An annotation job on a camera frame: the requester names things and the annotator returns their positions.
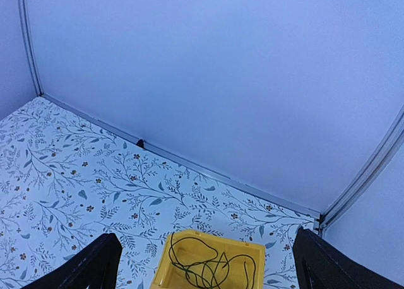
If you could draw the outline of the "left aluminium frame post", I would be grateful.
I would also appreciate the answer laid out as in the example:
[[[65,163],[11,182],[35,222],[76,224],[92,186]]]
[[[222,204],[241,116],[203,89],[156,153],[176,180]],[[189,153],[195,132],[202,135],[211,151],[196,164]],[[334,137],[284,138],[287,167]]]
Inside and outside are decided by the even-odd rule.
[[[37,67],[37,62],[35,58],[35,49],[33,46],[32,34],[30,29],[30,20],[28,14],[28,1],[17,0],[17,2],[18,2],[18,14],[20,19],[20,28],[30,77],[33,83],[36,96],[43,97],[45,93],[42,87],[39,69]]]

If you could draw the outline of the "yellow three-compartment bin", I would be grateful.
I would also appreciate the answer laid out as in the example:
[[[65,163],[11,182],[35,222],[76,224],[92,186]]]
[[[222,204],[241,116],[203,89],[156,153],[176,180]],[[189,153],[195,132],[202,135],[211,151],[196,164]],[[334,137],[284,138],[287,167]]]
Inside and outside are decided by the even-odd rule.
[[[196,230],[167,236],[150,288],[263,287],[265,247]]]

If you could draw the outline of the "small black wall clip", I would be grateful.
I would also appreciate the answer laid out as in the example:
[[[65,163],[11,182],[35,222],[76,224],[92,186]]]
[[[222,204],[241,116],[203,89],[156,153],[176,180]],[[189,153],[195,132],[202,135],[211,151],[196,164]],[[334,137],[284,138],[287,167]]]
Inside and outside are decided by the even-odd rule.
[[[145,148],[145,142],[144,142],[143,139],[139,139],[139,140],[137,141],[136,145],[137,145],[138,147],[140,147],[140,148],[143,148],[143,149]]]

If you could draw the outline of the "floral patterned table mat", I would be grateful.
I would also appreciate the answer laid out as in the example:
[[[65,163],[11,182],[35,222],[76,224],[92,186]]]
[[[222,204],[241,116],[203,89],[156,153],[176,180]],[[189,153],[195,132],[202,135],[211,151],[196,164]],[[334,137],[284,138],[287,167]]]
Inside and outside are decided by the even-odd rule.
[[[261,244],[265,288],[297,288],[303,213],[154,155],[44,98],[1,120],[1,287],[50,273],[102,233],[123,252],[118,288],[148,288],[167,236],[193,229]]]

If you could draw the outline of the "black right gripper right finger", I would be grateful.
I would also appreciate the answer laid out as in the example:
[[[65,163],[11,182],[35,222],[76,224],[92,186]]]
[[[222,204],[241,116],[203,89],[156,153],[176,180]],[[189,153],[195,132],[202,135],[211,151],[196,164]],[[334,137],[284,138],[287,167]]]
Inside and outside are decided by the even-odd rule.
[[[300,288],[402,288],[351,260],[309,229],[298,228],[292,250]]]

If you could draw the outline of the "right aluminium frame post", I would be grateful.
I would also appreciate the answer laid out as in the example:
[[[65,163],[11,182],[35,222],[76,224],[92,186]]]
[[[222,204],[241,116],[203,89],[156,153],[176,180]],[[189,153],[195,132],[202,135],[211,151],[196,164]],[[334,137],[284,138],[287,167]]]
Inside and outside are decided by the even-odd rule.
[[[399,111],[381,142],[347,188],[332,202],[324,213],[321,213],[318,225],[318,234],[320,237],[324,237],[327,229],[366,192],[378,175],[386,168],[402,144],[403,109]]]

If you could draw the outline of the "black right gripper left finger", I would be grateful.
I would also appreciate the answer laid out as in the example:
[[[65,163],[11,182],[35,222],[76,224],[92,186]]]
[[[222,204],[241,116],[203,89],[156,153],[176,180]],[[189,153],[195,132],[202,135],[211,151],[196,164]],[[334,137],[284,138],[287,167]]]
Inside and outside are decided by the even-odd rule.
[[[115,288],[121,254],[117,236],[103,233],[62,266],[32,282],[30,288]]]

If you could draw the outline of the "aluminium frame post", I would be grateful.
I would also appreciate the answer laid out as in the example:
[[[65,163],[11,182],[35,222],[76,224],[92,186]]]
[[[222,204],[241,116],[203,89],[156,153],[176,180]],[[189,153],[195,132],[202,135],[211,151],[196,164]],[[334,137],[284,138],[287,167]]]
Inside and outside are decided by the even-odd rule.
[[[45,93],[42,87],[39,69],[37,67],[37,62],[35,58],[35,49],[33,46],[32,34],[30,29],[30,20],[28,14],[28,1],[17,0],[17,2],[18,2],[18,14],[20,19],[20,28],[30,77],[33,83],[36,96],[43,97]]]
[[[378,175],[386,168],[402,144],[403,109],[399,111],[381,142],[347,188],[332,202],[324,213],[321,213],[318,225],[318,234],[320,237],[324,237],[327,229],[366,192]]]

